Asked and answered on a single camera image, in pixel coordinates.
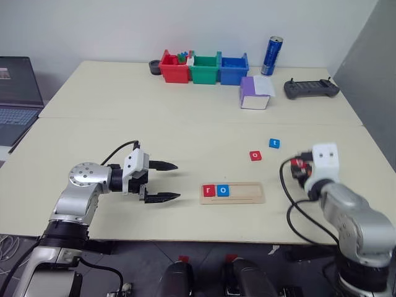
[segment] game controller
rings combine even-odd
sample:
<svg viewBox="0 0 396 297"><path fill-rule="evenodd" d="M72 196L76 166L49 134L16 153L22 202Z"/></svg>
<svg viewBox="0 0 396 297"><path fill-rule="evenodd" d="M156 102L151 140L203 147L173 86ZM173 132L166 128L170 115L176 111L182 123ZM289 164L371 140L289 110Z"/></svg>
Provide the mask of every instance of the game controller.
<svg viewBox="0 0 396 297"><path fill-rule="evenodd" d="M285 82L283 88L289 99L310 96L334 97L340 91L336 85L331 83L330 77L328 79L305 82L295 82L293 78L291 78L291 80Z"/></svg>

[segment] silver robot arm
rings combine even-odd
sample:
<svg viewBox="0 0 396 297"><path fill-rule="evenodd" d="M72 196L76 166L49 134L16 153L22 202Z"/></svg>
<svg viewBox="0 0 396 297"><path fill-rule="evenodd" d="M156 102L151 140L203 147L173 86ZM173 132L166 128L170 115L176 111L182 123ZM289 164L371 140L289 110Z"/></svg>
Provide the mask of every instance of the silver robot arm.
<svg viewBox="0 0 396 297"><path fill-rule="evenodd" d="M365 198L340 184L335 144L315 145L309 155L311 160L292 161L292 175L311 200L319 201L325 219L338 231L341 287L352 296L390 297L387 276L396 246L394 226ZM312 168L302 161L312 161Z"/></svg>
<svg viewBox="0 0 396 297"><path fill-rule="evenodd" d="M178 167L163 161L149 161L139 145L125 158L123 169L119 165L90 162L73 167L14 297L60 297L80 290L82 276L70 268L78 266L100 194L132 192L139 194L145 203L165 202L180 196L171 192L147 194L149 168L168 171Z"/></svg>

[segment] blue bin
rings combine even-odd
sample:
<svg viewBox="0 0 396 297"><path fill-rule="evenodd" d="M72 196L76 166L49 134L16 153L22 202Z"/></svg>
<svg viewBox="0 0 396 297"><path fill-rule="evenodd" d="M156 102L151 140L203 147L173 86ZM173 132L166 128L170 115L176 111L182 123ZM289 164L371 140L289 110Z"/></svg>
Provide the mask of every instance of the blue bin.
<svg viewBox="0 0 396 297"><path fill-rule="evenodd" d="M220 56L220 83L222 85L241 85L242 77L249 71L247 54L242 58L223 58Z"/></svg>

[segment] laptop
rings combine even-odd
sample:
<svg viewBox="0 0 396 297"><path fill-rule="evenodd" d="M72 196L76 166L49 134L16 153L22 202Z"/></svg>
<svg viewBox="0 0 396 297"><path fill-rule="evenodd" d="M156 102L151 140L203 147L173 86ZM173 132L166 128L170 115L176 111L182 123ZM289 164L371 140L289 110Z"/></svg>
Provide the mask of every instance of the laptop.
<svg viewBox="0 0 396 297"><path fill-rule="evenodd" d="M13 146L43 108L30 59L0 56L0 145Z"/></svg>

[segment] blue can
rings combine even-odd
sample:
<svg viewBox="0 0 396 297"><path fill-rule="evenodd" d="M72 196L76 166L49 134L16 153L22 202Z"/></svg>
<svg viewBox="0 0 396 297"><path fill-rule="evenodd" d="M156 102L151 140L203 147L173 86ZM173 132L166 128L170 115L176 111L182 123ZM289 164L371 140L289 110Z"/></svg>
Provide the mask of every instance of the blue can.
<svg viewBox="0 0 396 297"><path fill-rule="evenodd" d="M278 36L272 36L270 41L268 41L267 52L261 68L262 75L271 76L273 74L282 43L283 38Z"/></svg>

